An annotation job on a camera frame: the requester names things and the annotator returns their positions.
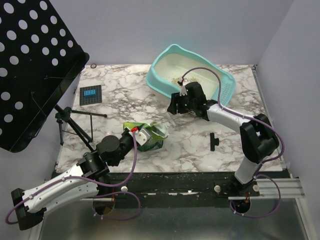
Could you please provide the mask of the clear plastic scoop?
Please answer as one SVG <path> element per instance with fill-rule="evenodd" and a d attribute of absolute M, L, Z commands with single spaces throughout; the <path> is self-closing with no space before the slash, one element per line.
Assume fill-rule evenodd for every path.
<path fill-rule="evenodd" d="M 173 127 L 176 127 L 177 125 L 176 125 L 174 119 L 171 117 L 171 115 L 170 115 L 168 112 L 166 113 L 166 116 L 167 116 L 168 121 L 170 122 L 170 124 L 171 124 Z"/>

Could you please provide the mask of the green litter bag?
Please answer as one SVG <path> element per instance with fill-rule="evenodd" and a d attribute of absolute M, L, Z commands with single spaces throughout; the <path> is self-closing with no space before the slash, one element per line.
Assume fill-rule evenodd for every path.
<path fill-rule="evenodd" d="M 165 139 L 169 136 L 169 129 L 166 124 L 153 121 L 151 123 L 142 122 L 124 122 L 123 129 L 131 131 L 138 128 L 135 134 L 137 150 L 148 152 L 161 149 Z"/>

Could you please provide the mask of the teal white litter box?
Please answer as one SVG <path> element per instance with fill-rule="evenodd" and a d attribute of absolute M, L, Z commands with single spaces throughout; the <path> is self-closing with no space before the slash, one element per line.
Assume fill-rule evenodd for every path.
<path fill-rule="evenodd" d="M 170 99 L 172 93 L 180 91 L 178 81 L 183 74 L 195 67 L 209 68 L 219 76 L 220 103 L 227 105 L 235 92 L 235 78 L 203 56 L 178 44 L 171 44 L 154 60 L 145 81 L 159 98 Z"/>

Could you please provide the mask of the black bag clip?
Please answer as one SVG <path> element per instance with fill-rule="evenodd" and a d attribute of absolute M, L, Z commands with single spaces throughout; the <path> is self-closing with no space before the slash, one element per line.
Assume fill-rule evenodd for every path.
<path fill-rule="evenodd" d="M 214 152 L 216 150 L 216 146 L 219 146 L 220 140 L 219 138 L 215 137 L 215 133 L 210 133 L 210 151 Z"/>

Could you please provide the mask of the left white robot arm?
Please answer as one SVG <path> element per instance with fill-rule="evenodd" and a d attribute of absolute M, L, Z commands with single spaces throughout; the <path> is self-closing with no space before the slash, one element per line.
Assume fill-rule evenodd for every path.
<path fill-rule="evenodd" d="M 138 147 L 147 139 L 137 127 L 126 128 L 121 138 L 106 136 L 94 151 L 86 153 L 53 179 L 28 190 L 13 190 L 13 208 L 5 217 L 5 222 L 16 224 L 21 231 L 25 231 L 40 224 L 53 210 L 69 203 L 84 198 L 114 199 L 118 194 L 126 194 L 124 188 L 133 176 Z M 109 167 L 118 166 L 131 150 L 134 151 L 134 158 L 128 176 L 121 182 L 112 182 Z"/>

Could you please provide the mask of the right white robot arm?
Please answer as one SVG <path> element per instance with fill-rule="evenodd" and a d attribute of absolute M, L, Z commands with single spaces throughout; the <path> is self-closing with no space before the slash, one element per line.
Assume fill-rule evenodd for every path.
<path fill-rule="evenodd" d="M 279 140 L 270 129 L 266 115 L 230 113 L 225 107 L 220 107 L 217 101 L 207 100 L 202 86 L 197 82 L 183 86 L 182 93 L 172 93 L 167 111 L 173 115 L 194 113 L 199 118 L 219 123 L 240 134 L 244 158 L 230 183 L 230 191 L 236 196 L 247 192 L 248 183 L 253 180 L 262 161 L 279 147 Z"/>

